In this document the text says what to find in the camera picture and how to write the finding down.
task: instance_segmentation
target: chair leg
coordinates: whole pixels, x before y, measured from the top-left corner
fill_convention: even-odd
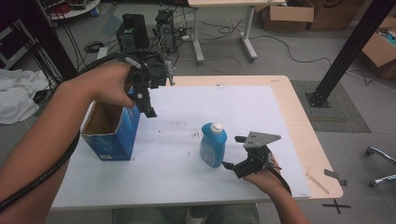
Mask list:
[[[373,155],[373,154],[378,154],[379,156],[381,156],[382,158],[384,158],[386,161],[391,162],[393,165],[396,166],[396,160],[394,160],[391,156],[389,156],[387,153],[379,150],[376,147],[367,147],[366,150],[366,155]],[[379,178],[377,180],[372,180],[370,181],[370,186],[371,187],[376,187],[379,184],[383,184],[383,183],[388,183],[391,181],[395,181],[396,180],[396,175],[389,175],[389,176],[385,176],[383,178]]]

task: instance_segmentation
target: white table leg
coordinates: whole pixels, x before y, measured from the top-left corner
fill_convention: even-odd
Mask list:
[[[242,42],[247,48],[251,61],[258,58],[256,51],[254,50],[253,46],[251,46],[250,40],[248,39],[248,34],[250,32],[250,27],[251,27],[251,21],[253,20],[253,14],[254,14],[254,7],[249,7],[247,10],[247,25],[245,27],[245,32],[241,33]]]
[[[196,7],[194,9],[194,35],[192,37],[192,44],[194,45],[197,63],[200,64],[204,62],[204,54],[202,53],[201,44],[199,43],[199,38],[198,38],[198,21],[199,21],[198,17],[199,17],[198,7]]]

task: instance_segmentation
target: bottle label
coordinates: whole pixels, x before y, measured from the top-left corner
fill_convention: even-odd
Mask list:
[[[201,144],[201,157],[210,166],[215,165],[215,150],[207,143]]]

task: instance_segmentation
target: blue detergent bottle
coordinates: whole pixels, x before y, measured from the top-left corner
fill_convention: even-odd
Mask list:
[[[207,123],[202,127],[204,134],[201,141],[201,157],[211,167],[218,168],[224,158],[227,133],[217,122]]]

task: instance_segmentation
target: bottle cap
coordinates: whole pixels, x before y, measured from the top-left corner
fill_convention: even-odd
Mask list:
[[[210,125],[210,130],[212,130],[212,133],[221,133],[222,125],[220,123],[213,122],[212,125]]]

